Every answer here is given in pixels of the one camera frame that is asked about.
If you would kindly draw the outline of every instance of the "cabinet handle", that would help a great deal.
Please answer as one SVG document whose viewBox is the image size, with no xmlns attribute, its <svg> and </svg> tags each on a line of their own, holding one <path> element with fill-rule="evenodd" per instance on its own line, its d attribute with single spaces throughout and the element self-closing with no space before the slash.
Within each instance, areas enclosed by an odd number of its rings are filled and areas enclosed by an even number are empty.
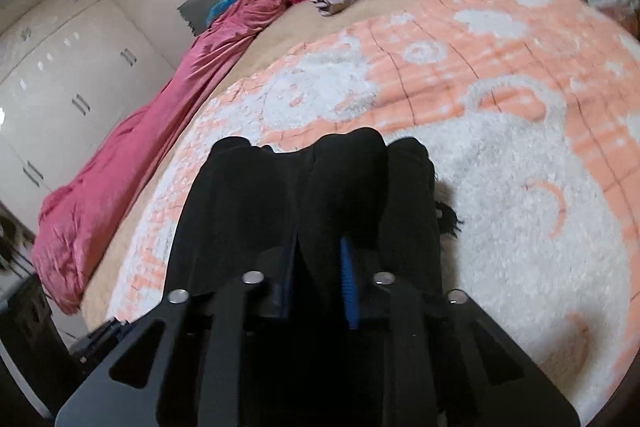
<svg viewBox="0 0 640 427">
<path fill-rule="evenodd" d="M 80 96 L 78 93 L 76 93 L 76 98 L 78 100 L 80 100 L 80 102 L 82 102 L 84 104 L 84 107 L 86 107 L 87 111 L 91 111 L 91 107 L 89 107 L 89 104 L 86 103 L 86 100 L 84 98 L 82 98 L 82 96 Z"/>
<path fill-rule="evenodd" d="M 129 48 L 124 48 L 124 52 L 129 55 L 129 58 L 131 60 L 133 60 L 134 63 L 136 63 L 138 61 L 138 59 L 136 58 L 136 55 L 134 55 L 133 53 L 131 53 L 131 50 Z"/>
<path fill-rule="evenodd" d="M 78 108 L 78 111 L 80 111 L 82 113 L 82 116 L 86 116 L 86 111 L 82 107 L 80 107 L 80 104 L 78 103 L 78 100 L 72 98 L 71 99 L 71 103 Z"/>
<path fill-rule="evenodd" d="M 120 55 L 124 57 L 124 59 L 129 63 L 129 66 L 133 67 L 133 60 L 131 60 L 131 57 L 129 57 L 129 55 L 127 55 L 125 52 L 120 52 Z"/>
<path fill-rule="evenodd" d="M 44 176 L 40 173 L 40 171 L 38 171 L 34 166 L 33 163 L 31 163 L 30 161 L 27 162 L 27 166 L 38 175 L 38 178 L 40 178 L 41 180 L 44 180 Z"/>
<path fill-rule="evenodd" d="M 24 172 L 24 173 L 27 175 L 28 179 L 30 179 L 36 187 L 40 187 L 40 183 L 37 181 L 37 179 L 36 179 L 36 178 L 34 178 L 33 176 L 31 176 L 31 174 L 29 173 L 29 171 L 28 171 L 27 169 L 25 169 L 25 168 L 23 167 L 23 168 L 22 168 L 22 172 Z"/>
</svg>

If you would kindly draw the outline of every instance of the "wardrobe door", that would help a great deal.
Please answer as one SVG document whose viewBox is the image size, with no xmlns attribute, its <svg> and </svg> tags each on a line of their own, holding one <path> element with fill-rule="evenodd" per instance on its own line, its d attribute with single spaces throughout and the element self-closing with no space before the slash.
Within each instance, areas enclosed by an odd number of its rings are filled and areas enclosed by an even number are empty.
<svg viewBox="0 0 640 427">
<path fill-rule="evenodd" d="M 0 84 L 0 135 L 47 187 L 57 188 L 75 177 L 104 136 L 57 86 L 47 53 L 38 47 Z"/>
<path fill-rule="evenodd" d="M 50 190 L 1 135 L 0 126 L 0 201 L 25 227 L 37 233 L 38 213 Z"/>
<path fill-rule="evenodd" d="M 62 26 L 50 47 L 60 58 L 54 60 L 56 79 L 105 136 L 172 74 L 113 0 L 97 2 Z"/>
<path fill-rule="evenodd" d="M 102 139 L 124 118 L 120 84 L 129 68 L 112 7 L 111 0 L 93 4 L 40 45 L 52 57 L 52 81 Z"/>
</svg>

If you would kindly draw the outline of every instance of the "bed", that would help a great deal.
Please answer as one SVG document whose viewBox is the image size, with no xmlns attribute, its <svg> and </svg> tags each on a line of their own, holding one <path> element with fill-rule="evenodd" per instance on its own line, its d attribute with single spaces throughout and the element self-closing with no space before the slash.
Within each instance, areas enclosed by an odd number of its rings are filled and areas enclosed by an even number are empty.
<svg viewBox="0 0 640 427">
<path fill-rule="evenodd" d="M 272 91 L 286 103 L 265 112 Z M 640 346 L 638 115 L 640 46 L 579 0 L 359 0 L 328 18 L 293 6 L 164 158 L 82 315 L 92 329 L 159 301 L 184 198 L 219 137 L 287 151 L 373 126 L 428 147 L 438 196 L 465 220 L 443 239 L 445 286 L 468 290 L 586 425 Z"/>
</svg>

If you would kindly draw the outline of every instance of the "beige bedsheet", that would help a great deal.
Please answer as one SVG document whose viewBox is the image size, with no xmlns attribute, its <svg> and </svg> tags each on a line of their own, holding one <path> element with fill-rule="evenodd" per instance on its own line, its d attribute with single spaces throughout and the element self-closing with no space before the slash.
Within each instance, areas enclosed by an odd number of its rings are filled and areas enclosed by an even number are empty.
<svg viewBox="0 0 640 427">
<path fill-rule="evenodd" d="M 315 41 L 338 32 L 353 23 L 408 8 L 416 1 L 359 0 L 354 6 L 332 17 L 322 17 L 309 2 L 293 6 L 258 36 L 254 44 L 249 47 L 248 51 L 226 76 L 225 80 L 213 91 L 210 98 L 217 97 L 239 79 L 267 68 L 300 42 Z M 200 112 L 196 114 L 193 121 L 197 120 L 199 115 Z M 181 136 L 184 136 L 190 128 L 191 125 L 187 126 Z M 120 224 L 102 262 L 87 287 L 81 304 L 81 312 L 89 330 L 97 328 L 107 318 L 106 313 L 111 295 L 133 233 L 145 205 L 153 195 L 162 174 L 174 157 L 176 148 L 177 145 L 174 145 L 169 151 L 169 154 L 158 167 L 156 174 L 138 197 L 129 215 Z"/>
</svg>

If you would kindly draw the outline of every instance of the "white wardrobe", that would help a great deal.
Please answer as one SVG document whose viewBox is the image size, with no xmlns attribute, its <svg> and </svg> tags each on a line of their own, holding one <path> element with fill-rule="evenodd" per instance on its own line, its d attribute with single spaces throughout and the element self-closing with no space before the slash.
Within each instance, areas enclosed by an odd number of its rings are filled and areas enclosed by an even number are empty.
<svg viewBox="0 0 640 427">
<path fill-rule="evenodd" d="M 0 59 L 0 202 L 37 233 L 46 195 L 173 70 L 113 0 L 44 1 L 2 35 Z"/>
</svg>

